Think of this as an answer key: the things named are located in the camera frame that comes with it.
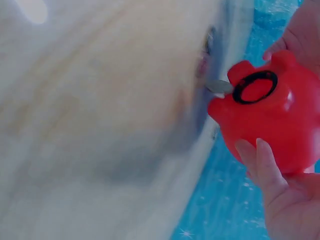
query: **fingernail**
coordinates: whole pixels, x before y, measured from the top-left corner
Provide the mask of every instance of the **fingernail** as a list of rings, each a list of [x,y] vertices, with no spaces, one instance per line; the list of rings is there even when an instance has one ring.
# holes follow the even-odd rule
[[[261,138],[257,138],[256,140],[255,140],[255,143],[256,143],[256,145],[258,146],[258,145],[260,145],[260,144],[263,144],[265,141],[263,141]]]

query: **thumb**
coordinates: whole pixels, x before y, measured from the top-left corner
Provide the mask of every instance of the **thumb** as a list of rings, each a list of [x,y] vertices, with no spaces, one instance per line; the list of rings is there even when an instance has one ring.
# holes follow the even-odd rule
[[[283,37],[280,37],[275,43],[273,43],[263,54],[263,60],[270,61],[272,54],[280,51],[286,50],[287,45]]]
[[[274,154],[267,142],[256,140],[257,181],[263,192],[264,204],[268,206],[289,189],[275,161]]]

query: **finger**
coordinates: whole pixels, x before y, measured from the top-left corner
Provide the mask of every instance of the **finger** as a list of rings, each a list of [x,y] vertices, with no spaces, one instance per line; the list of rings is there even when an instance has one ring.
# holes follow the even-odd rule
[[[263,60],[269,61],[272,54],[287,49],[286,42],[283,37],[279,38],[274,44],[272,44],[263,54]]]
[[[249,171],[246,171],[245,173],[245,176],[251,180],[251,182],[253,182],[254,185],[258,186],[258,183],[257,183],[257,180],[254,179],[252,176],[251,176],[251,173]]]
[[[247,167],[251,175],[251,180],[257,182],[257,154],[256,149],[246,140],[239,140],[235,143],[235,148],[238,151],[243,164]]]
[[[256,168],[258,184],[263,192],[264,203],[268,206],[288,188],[275,161],[274,154],[267,142],[256,140]]]

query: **red piggy bank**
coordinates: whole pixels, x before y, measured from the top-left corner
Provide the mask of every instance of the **red piggy bank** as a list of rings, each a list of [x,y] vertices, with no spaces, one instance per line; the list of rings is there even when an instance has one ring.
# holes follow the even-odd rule
[[[239,139],[256,145],[267,141],[283,174],[301,173],[320,158],[320,80],[287,51],[255,68],[234,65],[227,74],[234,86],[225,98],[214,98],[208,114],[220,125],[235,158]]]

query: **black ring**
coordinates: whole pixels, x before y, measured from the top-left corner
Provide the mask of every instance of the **black ring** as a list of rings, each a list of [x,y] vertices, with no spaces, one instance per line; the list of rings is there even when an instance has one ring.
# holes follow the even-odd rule
[[[249,85],[253,84],[256,80],[271,80],[272,81],[272,87],[270,88],[269,92],[266,95],[263,95],[257,100],[253,101],[245,101],[242,99],[242,93],[248,87]],[[235,87],[232,93],[233,100],[239,104],[255,104],[265,98],[267,98],[275,89],[278,84],[278,77],[277,75],[272,71],[258,71],[255,73],[250,74],[249,76],[246,76],[243,78]]]

